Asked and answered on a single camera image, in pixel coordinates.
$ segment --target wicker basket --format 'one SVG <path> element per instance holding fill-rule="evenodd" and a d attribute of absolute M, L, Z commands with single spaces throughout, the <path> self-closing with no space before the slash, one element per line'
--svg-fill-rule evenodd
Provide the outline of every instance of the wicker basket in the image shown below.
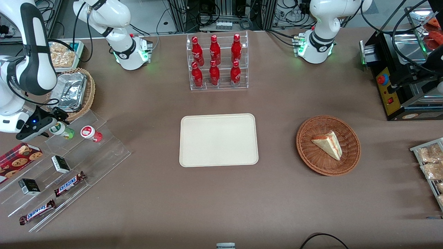
<path fill-rule="evenodd" d="M 312 137 L 334 131 L 337 135 L 343 155 L 335 160 L 315 145 Z M 314 171 L 328 176 L 349 173 L 360 160 L 360 141 L 354 130 L 342 120 L 333 116 L 316 116 L 306 120 L 297 132 L 297 150 L 302 160 Z"/>
<path fill-rule="evenodd" d="M 69 122 L 74 121 L 75 119 L 83 116 L 89 109 L 91 109 L 92 102 L 94 101 L 94 94 L 95 94 L 95 82 L 92 78 L 91 74 L 89 74 L 88 71 L 84 70 L 83 68 L 76 68 L 72 69 L 66 72 L 63 72 L 62 74 L 73 74 L 73 73 L 83 73 L 88 77 L 88 81 L 86 82 L 86 89 L 85 89 L 85 96 L 83 97 L 83 104 L 82 109 L 76 113 L 68 113 L 69 118 L 67 120 Z M 51 97 L 51 94 L 48 93 L 46 95 L 46 99 L 49 100 Z"/>

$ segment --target snickers bar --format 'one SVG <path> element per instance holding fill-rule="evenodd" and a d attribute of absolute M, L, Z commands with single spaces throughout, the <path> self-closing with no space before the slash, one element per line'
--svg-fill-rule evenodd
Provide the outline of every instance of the snickers bar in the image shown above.
<path fill-rule="evenodd" d="M 58 197 L 58 196 L 62 195 L 63 192 L 72 188 L 75 184 L 79 183 L 84 178 L 86 178 L 86 175 L 83 173 L 83 171 L 81 171 L 75 177 L 73 177 L 71 180 L 69 180 L 67 183 L 63 184 L 58 189 L 54 190 L 55 196 Z"/>
<path fill-rule="evenodd" d="M 56 206 L 55 206 L 54 200 L 50 200 L 48 203 L 46 203 L 45 205 L 34 210 L 32 213 L 29 213 L 28 215 L 24 215 L 24 216 L 20 217 L 20 220 L 19 220 L 20 225 L 23 226 L 26 223 L 30 222 L 35 217 L 42 215 L 46 211 L 51 210 L 51 209 L 55 209 L 55 208 L 56 208 Z"/>

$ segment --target table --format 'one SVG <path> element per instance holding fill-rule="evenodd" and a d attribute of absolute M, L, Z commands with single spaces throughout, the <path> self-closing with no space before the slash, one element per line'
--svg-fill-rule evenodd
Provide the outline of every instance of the table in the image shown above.
<path fill-rule="evenodd" d="M 358 52 L 372 32 L 343 29 L 321 65 L 249 32 L 250 87 L 230 92 L 190 91 L 185 35 L 162 36 L 152 63 L 136 71 L 94 40 L 83 65 L 97 85 L 92 109 L 134 153 L 38 233 L 0 215 L 0 247 L 280 249 L 325 232 L 350 248 L 441 248 L 443 222 L 425 219 L 439 208 L 409 151 L 441 137 L 441 122 L 385 121 Z M 180 120 L 227 113 L 255 116 L 258 163 L 181 167 Z M 345 176 L 315 173 L 296 151 L 298 127 L 321 114 L 343 119 L 361 141 L 360 163 Z M 0 141 L 0 153 L 18 144 L 12 134 Z M 326 240 L 317 242 L 336 245 Z"/>

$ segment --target robotic arm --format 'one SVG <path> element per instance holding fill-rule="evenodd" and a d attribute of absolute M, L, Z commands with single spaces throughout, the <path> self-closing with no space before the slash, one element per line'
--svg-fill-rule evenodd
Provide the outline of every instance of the robotic arm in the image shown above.
<path fill-rule="evenodd" d="M 45 95 L 55 87 L 57 76 L 43 17 L 34 1 L 1 0 L 0 12 L 20 30 L 25 52 L 25 57 L 0 55 L 0 132 L 18 133 L 17 139 L 29 141 L 64 120 L 64 115 L 43 111 L 26 101 L 20 90 Z"/>
<path fill-rule="evenodd" d="M 309 63 L 319 64 L 326 60 L 332 50 L 335 36 L 340 30 L 338 17 L 351 16 L 361 6 L 365 12 L 372 0 L 312 0 L 311 14 L 317 19 L 314 30 L 299 34 L 298 56 Z"/>
<path fill-rule="evenodd" d="M 74 12 L 106 38 L 124 69 L 135 70 L 150 62 L 152 43 L 126 31 L 131 23 L 126 5 L 118 0 L 79 0 L 74 2 Z"/>

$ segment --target coca-cola bottle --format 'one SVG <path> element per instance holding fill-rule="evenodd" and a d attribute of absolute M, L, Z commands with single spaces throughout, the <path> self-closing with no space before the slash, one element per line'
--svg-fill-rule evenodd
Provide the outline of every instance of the coca-cola bottle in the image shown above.
<path fill-rule="evenodd" d="M 238 85 L 240 84 L 240 68 L 238 67 L 239 62 L 238 60 L 235 60 L 232 63 L 232 68 L 231 68 L 231 86 L 232 87 L 238 87 Z"/>
<path fill-rule="evenodd" d="M 205 60 L 203 59 L 203 49 L 202 46 L 198 43 L 198 38 L 193 36 L 191 38 L 192 41 L 192 57 L 194 57 L 194 61 L 198 63 L 199 66 L 203 66 L 205 64 Z"/>
<path fill-rule="evenodd" d="M 220 84 L 220 70 L 218 69 L 216 60 L 211 60 L 209 74 L 211 75 L 211 84 L 213 86 L 218 86 L 218 84 Z"/>
<path fill-rule="evenodd" d="M 211 52 L 211 60 L 215 60 L 217 65 L 220 65 L 222 62 L 222 55 L 220 52 L 220 45 L 217 42 L 217 36 L 211 35 L 211 47 L 209 48 L 209 51 Z"/>
<path fill-rule="evenodd" d="M 241 59 L 241 43 L 240 43 L 240 35 L 234 35 L 234 42 L 231 47 L 231 61 L 234 63 L 235 60 L 240 61 Z"/>
<path fill-rule="evenodd" d="M 195 87 L 202 88 L 203 87 L 203 74 L 200 68 L 198 68 L 197 62 L 192 62 L 192 79 L 194 81 Z"/>

